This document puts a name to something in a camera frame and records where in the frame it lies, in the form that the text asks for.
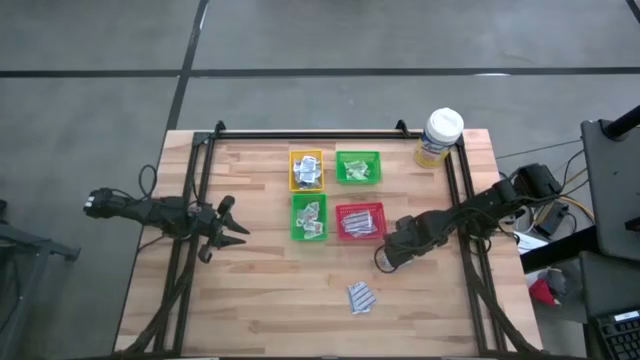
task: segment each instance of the computer equipment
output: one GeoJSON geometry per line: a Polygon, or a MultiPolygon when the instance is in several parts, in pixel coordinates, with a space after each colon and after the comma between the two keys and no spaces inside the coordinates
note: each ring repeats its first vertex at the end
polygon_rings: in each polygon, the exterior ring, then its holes
{"type": "Polygon", "coordinates": [[[640,359],[640,308],[595,319],[598,337],[609,359],[640,359]]]}

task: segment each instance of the concrete floor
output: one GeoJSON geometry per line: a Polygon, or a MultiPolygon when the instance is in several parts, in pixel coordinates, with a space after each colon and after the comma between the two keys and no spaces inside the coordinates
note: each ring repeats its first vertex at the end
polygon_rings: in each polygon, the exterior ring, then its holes
{"type": "MultiPolygon", "coordinates": [[[[0,0],[0,70],[179,69],[197,5],[0,0]]],[[[640,66],[639,34],[623,0],[212,0],[194,68],[640,66]]],[[[138,170],[158,159],[176,83],[0,79],[9,220],[82,247],[72,266],[51,262],[21,358],[111,350],[140,226],[92,220],[82,204],[100,186],[137,191],[138,170]]],[[[420,127],[450,106],[468,128],[490,129],[500,158],[577,139],[581,121],[615,118],[639,93],[637,75],[191,79],[177,127],[420,127]]],[[[555,170],[580,147],[498,164],[555,170]]],[[[590,204],[587,187],[574,195],[590,204]]],[[[545,348],[584,354],[580,325],[536,310],[545,348]]]]}

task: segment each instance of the yellow container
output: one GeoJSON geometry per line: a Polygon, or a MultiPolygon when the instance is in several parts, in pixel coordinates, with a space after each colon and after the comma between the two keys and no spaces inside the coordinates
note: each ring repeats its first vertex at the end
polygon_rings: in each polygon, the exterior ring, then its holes
{"type": "Polygon", "coordinates": [[[289,190],[292,192],[318,192],[324,190],[324,160],[322,159],[322,150],[291,150],[289,151],[289,190]],[[320,187],[313,189],[301,189],[296,182],[293,174],[293,162],[302,160],[304,156],[313,156],[320,161],[320,187]]]}

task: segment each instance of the wooden tabletop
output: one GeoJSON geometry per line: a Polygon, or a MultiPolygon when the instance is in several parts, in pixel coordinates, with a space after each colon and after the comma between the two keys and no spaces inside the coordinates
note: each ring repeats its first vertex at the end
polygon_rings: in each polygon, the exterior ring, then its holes
{"type": "MultiPolygon", "coordinates": [[[[193,131],[168,132],[154,196],[181,195],[192,135],[193,131]]],[[[480,192],[499,179],[489,133],[465,130],[464,136],[474,187],[480,192]]],[[[207,201],[217,205],[224,195],[233,195],[233,216],[251,235],[239,236],[246,239],[245,245],[215,251],[210,264],[198,261],[183,354],[474,355],[455,234],[447,245],[391,275],[380,273],[372,261],[381,239],[349,243],[337,238],[336,205],[382,202],[389,230],[402,216],[451,206],[444,167],[419,167],[412,158],[414,146],[415,140],[217,140],[207,201]],[[324,152],[327,241],[301,243],[290,238],[288,152],[298,149],[324,152]],[[373,186],[337,184],[336,150],[380,151],[382,181],[373,186]],[[369,285],[377,303],[368,314],[352,315],[346,286],[358,281],[369,285]]],[[[457,164],[456,168],[463,192],[457,164]]],[[[142,244],[159,235],[159,230],[146,228],[142,244]]],[[[138,255],[116,349],[130,344],[157,310],[170,242],[163,240],[138,255]]],[[[540,348],[513,239],[496,236],[489,259],[500,305],[527,340],[540,348]]],[[[484,318],[491,338],[486,313],[484,318]]],[[[167,338],[172,334],[170,327],[167,338]]]]}

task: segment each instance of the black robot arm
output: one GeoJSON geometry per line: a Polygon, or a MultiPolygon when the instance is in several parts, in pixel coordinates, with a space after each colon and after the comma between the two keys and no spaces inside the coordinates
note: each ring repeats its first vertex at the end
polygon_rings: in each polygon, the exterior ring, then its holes
{"type": "Polygon", "coordinates": [[[376,263],[383,271],[394,271],[413,257],[446,244],[449,234],[460,225],[466,225],[471,236],[488,238],[498,226],[497,219],[523,205],[537,207],[549,203],[561,191],[562,187],[546,166],[522,167],[459,206],[399,219],[396,232],[384,237],[384,247],[379,249],[384,251],[376,252],[376,263]]]}
{"type": "Polygon", "coordinates": [[[211,260],[211,247],[220,249],[229,245],[244,244],[245,241],[222,233],[223,226],[242,234],[249,231],[237,224],[231,216],[231,207],[235,203],[232,196],[225,196],[217,211],[211,204],[202,204],[189,208],[181,197],[133,199],[114,193],[112,189],[100,188],[89,194],[84,204],[84,212],[92,218],[108,219],[119,216],[153,226],[162,230],[166,236],[174,239],[186,239],[197,234],[208,240],[198,252],[201,261],[211,260]]]}

